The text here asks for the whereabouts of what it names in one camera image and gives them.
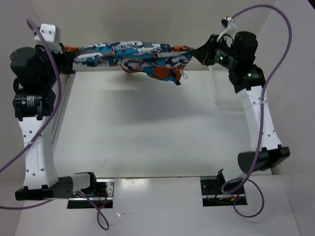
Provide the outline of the colourful patterned shorts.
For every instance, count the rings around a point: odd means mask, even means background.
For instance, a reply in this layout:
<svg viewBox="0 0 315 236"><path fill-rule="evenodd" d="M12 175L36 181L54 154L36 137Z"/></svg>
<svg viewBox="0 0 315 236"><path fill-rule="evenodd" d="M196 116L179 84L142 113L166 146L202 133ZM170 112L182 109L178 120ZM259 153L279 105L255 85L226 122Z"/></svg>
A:
<svg viewBox="0 0 315 236"><path fill-rule="evenodd" d="M145 73L153 79L180 85L194 48L143 41L116 41L70 47L73 62L86 67L119 66L126 73Z"/></svg>

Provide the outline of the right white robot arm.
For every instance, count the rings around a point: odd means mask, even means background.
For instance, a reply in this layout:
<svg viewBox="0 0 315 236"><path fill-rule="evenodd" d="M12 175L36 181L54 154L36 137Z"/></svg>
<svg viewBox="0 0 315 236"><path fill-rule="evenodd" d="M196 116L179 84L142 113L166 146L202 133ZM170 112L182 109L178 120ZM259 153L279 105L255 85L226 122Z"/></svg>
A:
<svg viewBox="0 0 315 236"><path fill-rule="evenodd" d="M233 182L242 182L253 172L271 169L290 156L290 149L282 145L273 125L264 73L254 63L257 47L256 35L241 31L236 33L231 46L222 36L213 34L192 53L203 65L217 63L228 70L249 127L251 150L239 153L236 164L218 172L216 188L221 193L229 192Z"/></svg>

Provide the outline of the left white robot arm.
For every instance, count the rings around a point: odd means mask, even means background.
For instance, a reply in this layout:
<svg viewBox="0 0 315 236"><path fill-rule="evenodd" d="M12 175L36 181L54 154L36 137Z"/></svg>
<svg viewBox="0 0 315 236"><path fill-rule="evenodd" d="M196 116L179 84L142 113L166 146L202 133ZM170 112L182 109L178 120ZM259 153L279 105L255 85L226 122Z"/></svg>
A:
<svg viewBox="0 0 315 236"><path fill-rule="evenodd" d="M51 120L61 101L53 86L60 74L72 72L73 53L64 47L55 53L36 45L15 50L10 59L16 75L12 105L25 146L25 179L22 188L15 192L15 199L62 199L77 192L94 196L98 191L94 173L59 177L53 158Z"/></svg>

